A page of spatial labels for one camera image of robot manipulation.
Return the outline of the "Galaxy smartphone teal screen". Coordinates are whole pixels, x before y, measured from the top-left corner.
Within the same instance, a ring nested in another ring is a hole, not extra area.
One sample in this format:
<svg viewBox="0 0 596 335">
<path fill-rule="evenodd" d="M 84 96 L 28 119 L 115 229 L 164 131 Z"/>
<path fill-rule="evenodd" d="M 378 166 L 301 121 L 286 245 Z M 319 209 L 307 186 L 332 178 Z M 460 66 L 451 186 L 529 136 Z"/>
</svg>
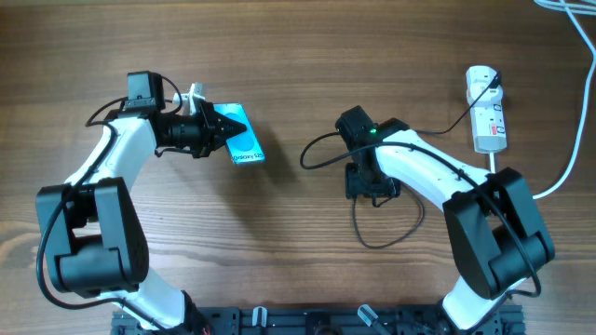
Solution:
<svg viewBox="0 0 596 335">
<path fill-rule="evenodd" d="M 247 130 L 226 141 L 231 160 L 236 165 L 263 163 L 264 151 L 251 126 L 251 122 L 240 103 L 218 103 L 214 109 L 234 121 L 242 123 Z"/>
</svg>

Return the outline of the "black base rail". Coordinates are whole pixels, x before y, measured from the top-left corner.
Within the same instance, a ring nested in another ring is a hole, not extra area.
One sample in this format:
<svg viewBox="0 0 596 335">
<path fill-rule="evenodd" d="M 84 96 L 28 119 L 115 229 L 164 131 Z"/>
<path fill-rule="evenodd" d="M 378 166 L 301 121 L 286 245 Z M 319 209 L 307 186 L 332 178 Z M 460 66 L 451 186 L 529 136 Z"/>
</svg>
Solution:
<svg viewBox="0 0 596 335">
<path fill-rule="evenodd" d="M 268 309 L 258 311 L 228 308 L 199 308 L 209 323 L 202 334 L 466 334 L 456 330 L 436 305 L 401 305 L 373 308 L 378 318 L 368 326 L 356 309 Z M 125 313 L 113 313 L 110 334 L 157 334 L 143 329 Z M 526 334 L 519 305 L 504 305 L 485 323 L 468 334 Z"/>
</svg>

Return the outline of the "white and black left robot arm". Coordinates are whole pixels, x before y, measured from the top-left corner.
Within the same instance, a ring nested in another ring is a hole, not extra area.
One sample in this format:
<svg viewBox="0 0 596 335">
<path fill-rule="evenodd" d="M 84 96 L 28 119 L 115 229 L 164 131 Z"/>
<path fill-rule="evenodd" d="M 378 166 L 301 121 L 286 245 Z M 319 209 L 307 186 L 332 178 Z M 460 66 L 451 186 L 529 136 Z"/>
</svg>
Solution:
<svg viewBox="0 0 596 335">
<path fill-rule="evenodd" d="M 113 303 L 150 332 L 209 334 L 190 296 L 151 269 L 130 190 L 150 156 L 207 157 L 248 128 L 194 92 L 167 111 L 167 80 L 129 73 L 127 96 L 106 103 L 102 121 L 91 116 L 86 123 L 103 134 L 84 165 L 64 183 L 40 189 L 35 274 L 43 296 L 62 309 Z M 189 113 L 181 112 L 184 106 Z"/>
</svg>

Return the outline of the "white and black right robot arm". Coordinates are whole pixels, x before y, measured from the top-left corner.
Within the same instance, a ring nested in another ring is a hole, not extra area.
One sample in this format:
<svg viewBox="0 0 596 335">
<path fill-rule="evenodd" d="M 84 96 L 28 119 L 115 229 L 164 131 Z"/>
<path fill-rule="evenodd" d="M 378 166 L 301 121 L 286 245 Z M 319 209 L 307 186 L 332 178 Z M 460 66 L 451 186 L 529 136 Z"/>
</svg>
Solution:
<svg viewBox="0 0 596 335">
<path fill-rule="evenodd" d="M 335 128 L 352 157 L 347 198 L 368 197 L 379 207 L 409 186 L 443 213 L 460 274 L 440 303 L 453 328 L 477 329 L 554 259 L 553 241 L 518 171 L 465 164 L 398 119 L 377 124 L 359 106 L 342 113 Z"/>
</svg>

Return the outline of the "white power strip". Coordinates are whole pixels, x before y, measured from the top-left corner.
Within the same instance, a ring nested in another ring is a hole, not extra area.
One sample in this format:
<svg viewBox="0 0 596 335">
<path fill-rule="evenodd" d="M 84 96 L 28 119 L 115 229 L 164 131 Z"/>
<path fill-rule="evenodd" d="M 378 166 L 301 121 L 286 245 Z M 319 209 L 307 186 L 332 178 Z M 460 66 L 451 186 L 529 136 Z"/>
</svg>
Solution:
<svg viewBox="0 0 596 335">
<path fill-rule="evenodd" d="M 489 66 L 475 65 L 467 70 L 466 81 L 474 150 L 498 153 L 507 147 L 501 74 Z"/>
</svg>

